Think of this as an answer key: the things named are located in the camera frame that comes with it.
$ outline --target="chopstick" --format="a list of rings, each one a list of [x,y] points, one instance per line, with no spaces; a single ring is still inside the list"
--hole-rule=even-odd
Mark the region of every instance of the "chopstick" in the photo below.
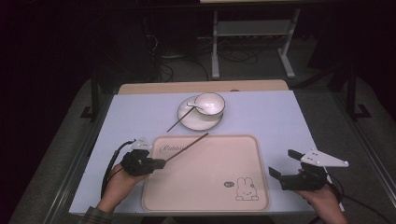
[[[172,160],[175,156],[177,156],[178,154],[182,153],[183,151],[187,150],[189,147],[191,147],[192,145],[194,145],[195,143],[197,143],[198,141],[200,141],[201,139],[205,138],[209,133],[206,133],[204,135],[202,135],[201,137],[199,137],[197,140],[193,141],[191,144],[189,144],[188,146],[184,147],[183,149],[181,149],[177,154],[171,156],[168,160],[166,160],[166,162],[169,162],[170,160]]]
[[[168,131],[166,131],[167,133],[169,133],[169,131],[171,131],[171,129],[173,129],[182,119],[184,119],[188,114],[190,114],[190,112],[194,109],[195,107],[192,107],[189,111],[187,111],[186,114],[183,115],[183,117],[181,117],[174,125],[172,125],[172,127],[170,129],[168,129]]]

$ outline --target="bunny illustration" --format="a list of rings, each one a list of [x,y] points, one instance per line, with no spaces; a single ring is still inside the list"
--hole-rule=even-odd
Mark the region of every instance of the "bunny illustration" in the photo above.
[[[254,188],[253,180],[250,177],[238,178],[238,189],[236,190],[237,201],[258,201],[257,190]]]

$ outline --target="dark floor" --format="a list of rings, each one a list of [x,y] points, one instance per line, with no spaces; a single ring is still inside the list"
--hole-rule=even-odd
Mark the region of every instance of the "dark floor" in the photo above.
[[[378,101],[374,99],[370,105],[375,108],[385,107],[377,114],[377,118],[381,121],[380,125],[388,127],[384,129],[385,131],[382,131],[377,126],[377,122],[372,122],[368,119],[361,119],[360,123],[361,125],[366,125],[366,127],[371,127],[364,129],[364,132],[372,144],[388,149],[388,151],[381,150],[378,154],[383,158],[383,162],[388,167],[391,175],[396,176],[394,174],[396,166],[392,159],[394,157],[392,157],[393,154],[391,148],[389,148],[389,146],[395,145],[395,140],[387,134],[389,130],[394,130],[394,121],[389,122],[388,119],[385,119],[389,115],[396,117],[394,97],[390,97],[395,95],[393,86],[396,84],[395,76],[393,75],[394,64],[396,63],[394,63],[394,54],[391,51],[392,46],[394,46],[391,40],[395,36],[392,36],[394,32],[391,31],[394,28],[385,25],[392,21],[394,17],[392,13],[389,13],[394,8],[394,5],[390,5],[387,1],[382,1],[382,3],[384,4],[378,4],[378,6],[373,7],[367,17],[364,17],[365,21],[384,22],[379,22],[380,25],[369,23],[370,27],[373,28],[369,29],[372,32],[368,37],[366,36],[358,41],[365,49],[363,52],[366,52],[360,57],[362,63],[358,63],[360,68],[364,67],[365,69],[358,69],[358,75],[367,81],[369,86],[374,88],[372,94],[376,94],[378,97]],[[127,21],[113,14],[111,16],[103,16],[103,14],[96,12],[88,13],[76,10],[74,4],[73,1],[61,0],[8,0],[3,1],[0,6],[0,33],[2,34],[2,41],[0,42],[2,51],[0,53],[1,83],[3,84],[3,102],[6,105],[4,107],[6,109],[2,110],[1,116],[2,133],[5,133],[2,136],[4,136],[3,142],[6,146],[1,150],[2,162],[0,164],[1,169],[6,174],[12,174],[7,179],[3,178],[1,182],[0,209],[5,213],[2,216],[2,220],[5,222],[8,221],[14,212],[39,163],[50,147],[51,142],[54,141],[55,134],[59,131],[64,119],[67,118],[71,104],[78,91],[89,80],[94,69],[97,69],[99,73],[103,71],[111,72],[115,76],[115,78],[99,76],[103,89],[109,92],[112,92],[122,82],[158,80],[153,78],[157,77],[152,75],[155,72],[149,70],[146,66],[140,68],[138,65],[128,63],[128,60],[134,59],[134,55],[128,55],[129,58],[127,57],[126,59],[122,57],[124,51],[121,50],[120,45],[123,46],[122,43],[131,41],[130,38],[138,38],[134,37],[134,34],[120,32],[120,29],[124,28],[125,23],[128,23]],[[298,56],[298,53],[305,51],[306,55],[306,53],[309,54],[314,50],[315,44],[313,45],[309,41],[317,41],[317,38],[308,38],[302,41],[306,36],[312,34],[317,37],[315,35],[318,30],[313,30],[300,28],[296,36],[297,41],[294,47],[298,50],[291,51],[290,57],[294,57],[293,67],[296,73],[301,74],[301,76],[294,80],[286,79],[290,85],[304,81],[305,78],[312,77],[321,70],[307,68],[309,58],[300,58]],[[199,32],[205,32],[205,28],[200,28]],[[274,42],[266,45],[263,43],[267,43],[266,41],[271,41],[271,39],[263,41],[260,46],[261,50],[280,43],[274,40]],[[261,50],[250,52],[254,55],[256,52],[261,52]],[[323,59],[322,53],[318,55],[317,58]],[[193,57],[190,57],[189,63],[186,63],[186,61],[163,62],[173,69],[173,81],[206,80],[204,68],[210,76],[210,61],[206,56],[207,54],[193,55]],[[263,54],[262,57],[270,59],[261,61],[262,64],[268,65],[267,68],[269,69],[267,70],[262,70],[255,63],[251,66],[251,64],[246,63],[226,63],[229,60],[223,60],[220,62],[220,70],[226,66],[230,72],[223,73],[221,79],[257,79],[258,74],[262,76],[259,78],[285,78],[279,75],[282,73],[282,69],[278,69],[281,68],[281,63],[273,51]],[[144,69],[144,71],[135,72],[131,76],[129,74],[131,67],[129,66],[132,66],[132,68],[137,66],[139,69]],[[167,69],[167,67],[163,66],[163,80],[169,77],[167,75],[169,74],[169,69]],[[241,69],[246,72],[238,73],[237,71]],[[150,75],[148,77],[137,75],[142,73]],[[247,76],[247,73],[256,75],[250,77]],[[323,87],[327,84],[327,81],[328,79],[326,78],[322,79],[316,85]],[[362,102],[366,99],[372,99],[364,94],[357,97]],[[84,121],[81,126],[84,127],[84,125],[87,126],[89,124]],[[78,135],[79,132],[76,131],[73,137],[76,139],[81,138],[83,133]]]

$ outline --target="table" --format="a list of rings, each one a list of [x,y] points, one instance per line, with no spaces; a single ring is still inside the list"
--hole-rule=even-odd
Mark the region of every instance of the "table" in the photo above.
[[[177,125],[170,133],[166,133],[166,130],[177,121],[176,112],[180,102],[203,91],[218,92],[227,104],[222,121],[209,134],[251,134],[261,146],[262,169],[266,173],[270,198],[269,208],[261,214],[312,212],[312,207],[306,201],[293,192],[282,190],[278,181],[268,175],[269,166],[283,175],[297,174],[297,170],[301,168],[300,163],[288,157],[288,149],[304,153],[308,149],[316,148],[296,98],[282,80],[122,86],[108,110],[69,212],[82,215],[89,206],[95,206],[99,202],[106,167],[114,150],[122,143],[140,137],[145,137],[152,143],[158,136],[197,134],[182,125]],[[240,103],[254,103],[251,105],[255,106],[240,106]],[[121,151],[116,163],[120,162],[127,151],[126,148]],[[132,216],[208,214],[147,212],[141,204],[143,188],[144,183],[139,183],[115,212]]]

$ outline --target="white plate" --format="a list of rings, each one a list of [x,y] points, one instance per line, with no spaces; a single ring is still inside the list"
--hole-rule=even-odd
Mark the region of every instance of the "white plate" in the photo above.
[[[191,106],[188,106],[187,103],[193,104],[195,102],[195,98],[197,97],[198,96],[192,96],[180,104],[177,110],[177,117],[179,119],[183,117],[183,115],[185,115],[191,109]],[[180,123],[182,123],[184,126],[186,126],[189,129],[202,132],[202,131],[207,131],[213,128],[214,126],[216,126],[221,121],[221,118],[222,115],[216,119],[206,119],[203,118],[197,110],[193,109],[190,112],[190,114],[186,116],[186,118],[180,121]]]

